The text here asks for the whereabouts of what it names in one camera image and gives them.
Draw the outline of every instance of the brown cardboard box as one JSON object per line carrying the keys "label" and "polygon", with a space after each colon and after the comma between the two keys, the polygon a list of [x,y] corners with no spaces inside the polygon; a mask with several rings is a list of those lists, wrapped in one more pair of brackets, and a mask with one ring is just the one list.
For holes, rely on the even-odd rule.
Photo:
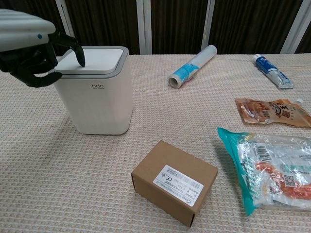
{"label": "brown cardboard box", "polygon": [[173,217],[191,226],[218,169],[160,141],[132,172],[134,189]]}

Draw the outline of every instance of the snack pouch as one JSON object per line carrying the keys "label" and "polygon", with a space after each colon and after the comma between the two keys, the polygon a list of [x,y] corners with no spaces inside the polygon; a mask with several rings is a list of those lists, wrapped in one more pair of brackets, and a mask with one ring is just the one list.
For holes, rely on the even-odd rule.
{"label": "snack pouch", "polygon": [[261,205],[311,210],[311,140],[232,133],[218,135],[237,170],[247,215]]}
{"label": "snack pouch", "polygon": [[252,99],[235,99],[238,110],[246,123],[286,123],[311,127],[311,116],[298,104],[288,100],[264,102]]}

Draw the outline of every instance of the woven tablecloth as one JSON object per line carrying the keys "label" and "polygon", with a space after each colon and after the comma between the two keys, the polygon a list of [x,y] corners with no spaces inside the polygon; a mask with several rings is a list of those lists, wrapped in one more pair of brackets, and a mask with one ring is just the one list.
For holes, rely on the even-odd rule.
{"label": "woven tablecloth", "polygon": [[[55,88],[0,73],[1,232],[311,232],[311,212],[259,208],[246,216],[217,127],[311,137],[284,124],[246,125],[234,98],[298,98],[311,112],[311,54],[267,55],[295,83],[278,90],[251,55],[216,55],[175,90],[167,76],[193,55],[130,56],[134,111],[120,136],[76,131]],[[218,167],[191,228],[134,192],[131,172],[164,140]]]}

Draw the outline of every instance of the robotic hand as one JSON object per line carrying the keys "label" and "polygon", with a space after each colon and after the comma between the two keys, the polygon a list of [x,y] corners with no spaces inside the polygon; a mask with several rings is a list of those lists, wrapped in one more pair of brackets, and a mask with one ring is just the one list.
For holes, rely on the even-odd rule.
{"label": "robotic hand", "polygon": [[62,77],[52,72],[57,66],[53,44],[70,47],[81,66],[85,66],[82,47],[71,36],[56,32],[53,23],[23,12],[0,9],[0,70],[31,87],[48,86]]}

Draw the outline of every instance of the plastic wrap roll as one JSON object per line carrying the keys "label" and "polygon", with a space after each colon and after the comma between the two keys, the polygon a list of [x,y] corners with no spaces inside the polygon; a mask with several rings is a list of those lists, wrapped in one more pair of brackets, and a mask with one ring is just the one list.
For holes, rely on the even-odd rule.
{"label": "plastic wrap roll", "polygon": [[216,55],[216,53],[217,49],[215,46],[207,46],[190,61],[171,74],[168,77],[168,84],[173,88],[180,88],[184,82],[189,81],[202,66],[204,66],[213,56]]}

